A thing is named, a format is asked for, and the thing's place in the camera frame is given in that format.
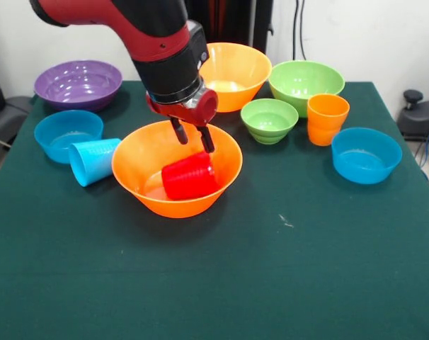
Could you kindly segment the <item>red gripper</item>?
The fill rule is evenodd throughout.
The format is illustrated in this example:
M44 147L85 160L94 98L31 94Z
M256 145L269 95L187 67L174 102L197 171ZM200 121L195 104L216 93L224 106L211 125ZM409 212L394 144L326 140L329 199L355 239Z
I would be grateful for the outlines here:
M182 145L188 143L188 137L179 120L197 126L205 151L208 154L215 151L209 128L206 126L217 112L218 98L215 91L201 88L192 98L179 103L158 103L148 93L145 98L152 112L170 118L176 137Z

